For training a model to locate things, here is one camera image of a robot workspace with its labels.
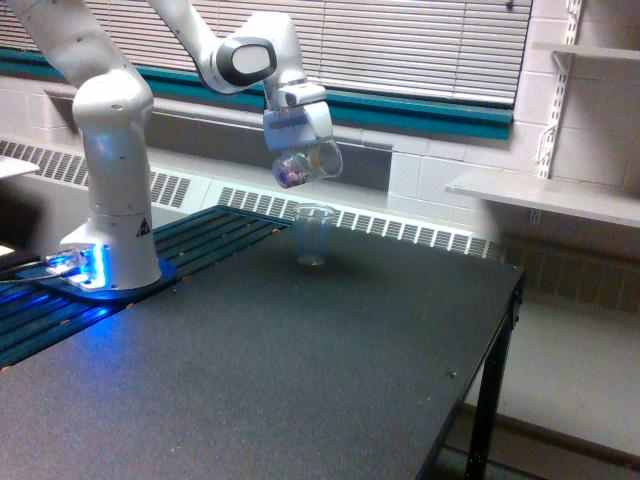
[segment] window blinds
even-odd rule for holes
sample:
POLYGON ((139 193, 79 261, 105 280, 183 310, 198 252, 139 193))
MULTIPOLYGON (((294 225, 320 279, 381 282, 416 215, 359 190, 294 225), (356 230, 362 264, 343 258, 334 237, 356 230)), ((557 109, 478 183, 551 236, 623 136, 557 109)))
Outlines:
MULTIPOLYGON (((194 70, 143 0, 87 0, 138 65, 194 70)), ((192 0, 219 36, 254 11, 293 18, 309 77, 329 88, 513 104, 532 0, 192 0)), ((8 7, 0 47, 35 50, 8 7)))

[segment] white shelf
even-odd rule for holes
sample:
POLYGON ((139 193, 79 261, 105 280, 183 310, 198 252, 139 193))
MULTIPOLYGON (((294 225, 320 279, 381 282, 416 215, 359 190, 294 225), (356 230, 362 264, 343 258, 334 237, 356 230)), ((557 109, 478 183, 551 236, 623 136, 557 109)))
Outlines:
POLYGON ((0 179, 17 177, 26 173, 37 172, 39 168, 33 163, 0 155, 0 179))
POLYGON ((546 180, 504 170, 473 169, 446 191, 548 212, 640 227, 640 195, 593 184, 546 180))
POLYGON ((631 60, 640 62, 639 50, 623 50, 619 48, 588 47, 583 45, 565 45, 563 43, 533 42, 535 50, 548 50, 550 52, 578 55, 580 57, 631 60))

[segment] shelf bracket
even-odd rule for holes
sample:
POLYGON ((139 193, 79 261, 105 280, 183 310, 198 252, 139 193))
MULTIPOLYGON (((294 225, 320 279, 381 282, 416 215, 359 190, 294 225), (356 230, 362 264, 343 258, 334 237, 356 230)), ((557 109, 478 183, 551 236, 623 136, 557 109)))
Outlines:
MULTIPOLYGON (((566 45, 575 45, 578 35, 578 26, 580 25, 580 13, 582 11, 582 0, 567 0, 566 8, 569 14, 569 22, 565 32, 564 43, 566 45)), ((536 163, 538 164, 538 177, 549 178, 551 175, 551 165, 556 149, 556 140, 560 129, 560 120, 562 118, 562 109, 564 99, 567 92, 567 83, 569 73, 571 72, 571 62, 573 56, 564 52, 552 52, 552 58, 558 67, 558 77, 556 81, 555 95, 551 104, 551 112, 547 128, 540 136, 538 143, 538 152, 536 154, 536 163)), ((541 213, 531 211, 529 220, 532 223, 540 222, 541 213)))
POLYGON ((551 52, 553 63, 556 64, 556 67, 558 67, 558 70, 562 75, 569 74, 569 70, 571 69, 572 57, 572 54, 566 52, 551 52))

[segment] cable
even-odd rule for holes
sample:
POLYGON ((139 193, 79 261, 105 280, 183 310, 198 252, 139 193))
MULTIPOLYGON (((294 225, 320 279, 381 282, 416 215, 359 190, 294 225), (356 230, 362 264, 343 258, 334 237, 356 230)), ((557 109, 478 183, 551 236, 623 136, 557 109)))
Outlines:
POLYGON ((43 280, 51 280, 53 278, 61 278, 61 277, 70 277, 72 275, 77 275, 80 273, 80 268, 72 268, 63 273, 56 273, 53 275, 43 275, 41 277, 32 277, 32 278, 18 278, 12 280, 0 280, 0 285, 8 285, 8 284, 21 284, 21 283, 33 283, 33 282, 41 282, 43 280))
POLYGON ((25 268, 38 267, 40 265, 44 265, 44 262, 42 260, 35 260, 33 262, 23 263, 22 265, 17 265, 15 267, 11 267, 11 268, 7 268, 5 270, 2 270, 0 272, 0 277, 5 277, 5 276, 9 275, 10 273, 16 273, 16 272, 19 272, 20 270, 24 270, 25 268))

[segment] teal window frame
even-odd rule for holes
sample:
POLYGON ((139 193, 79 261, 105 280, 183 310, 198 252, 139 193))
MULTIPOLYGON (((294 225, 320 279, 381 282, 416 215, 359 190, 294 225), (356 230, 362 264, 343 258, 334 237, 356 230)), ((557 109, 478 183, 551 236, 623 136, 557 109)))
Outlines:
MULTIPOLYGON (((217 105, 264 108, 261 85, 236 95, 207 89, 196 73, 146 66, 137 67, 155 95, 169 95, 217 105)), ((37 52, 0 48, 0 74, 64 80, 37 52)), ((507 140, 513 122, 510 109, 413 100, 388 95, 327 91, 331 116, 337 123, 371 129, 402 129, 465 137, 507 140)))

